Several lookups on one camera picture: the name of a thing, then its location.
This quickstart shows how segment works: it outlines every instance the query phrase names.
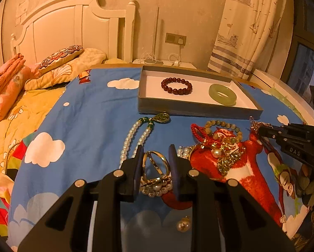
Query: hand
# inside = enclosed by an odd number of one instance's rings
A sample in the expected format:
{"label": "hand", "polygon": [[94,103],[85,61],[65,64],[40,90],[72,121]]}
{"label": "hand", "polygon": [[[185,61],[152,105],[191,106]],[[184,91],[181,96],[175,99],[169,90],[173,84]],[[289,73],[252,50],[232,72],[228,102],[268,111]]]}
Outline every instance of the hand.
{"label": "hand", "polygon": [[311,168],[303,164],[298,174],[296,195],[302,198],[305,205],[314,207],[314,180],[310,182],[310,175]]}
{"label": "hand", "polygon": [[280,218],[281,223],[286,223],[286,216],[285,214]]}

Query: jade bangle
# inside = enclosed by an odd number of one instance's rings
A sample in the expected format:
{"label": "jade bangle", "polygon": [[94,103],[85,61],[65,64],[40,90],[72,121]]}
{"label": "jade bangle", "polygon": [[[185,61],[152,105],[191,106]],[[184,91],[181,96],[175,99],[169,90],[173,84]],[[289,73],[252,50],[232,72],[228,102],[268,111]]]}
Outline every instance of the jade bangle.
{"label": "jade bangle", "polygon": [[234,106],[236,104],[236,94],[221,84],[212,84],[209,87],[208,93],[212,99],[222,105]]}

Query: dark red beaded bracelet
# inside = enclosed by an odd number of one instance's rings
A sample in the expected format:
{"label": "dark red beaded bracelet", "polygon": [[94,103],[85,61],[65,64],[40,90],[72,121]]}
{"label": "dark red beaded bracelet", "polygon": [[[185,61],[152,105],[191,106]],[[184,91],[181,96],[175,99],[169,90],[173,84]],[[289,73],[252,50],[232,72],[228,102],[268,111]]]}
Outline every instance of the dark red beaded bracelet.
{"label": "dark red beaded bracelet", "polygon": [[[171,87],[168,87],[167,85],[169,83],[178,82],[187,85],[187,88],[183,89],[172,89]],[[167,91],[170,94],[174,95],[188,95],[192,92],[192,84],[188,82],[187,80],[176,78],[176,77],[170,77],[168,79],[164,79],[161,83],[162,88],[164,91]]]}

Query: window glass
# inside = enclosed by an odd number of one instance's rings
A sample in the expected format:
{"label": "window glass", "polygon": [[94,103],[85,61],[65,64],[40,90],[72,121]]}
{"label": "window glass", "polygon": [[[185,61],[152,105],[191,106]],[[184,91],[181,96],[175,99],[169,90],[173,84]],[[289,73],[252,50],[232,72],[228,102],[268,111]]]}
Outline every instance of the window glass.
{"label": "window glass", "polygon": [[304,45],[298,46],[288,85],[307,103],[311,104],[309,86],[314,85],[314,51]]}

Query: window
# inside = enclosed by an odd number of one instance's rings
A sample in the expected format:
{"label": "window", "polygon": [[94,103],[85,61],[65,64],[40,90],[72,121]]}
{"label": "window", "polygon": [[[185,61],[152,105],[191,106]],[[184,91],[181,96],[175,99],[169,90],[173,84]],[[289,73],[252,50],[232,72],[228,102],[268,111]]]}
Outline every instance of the window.
{"label": "window", "polygon": [[281,76],[306,102],[311,104],[314,85],[314,3],[294,0],[294,28],[289,55]]}

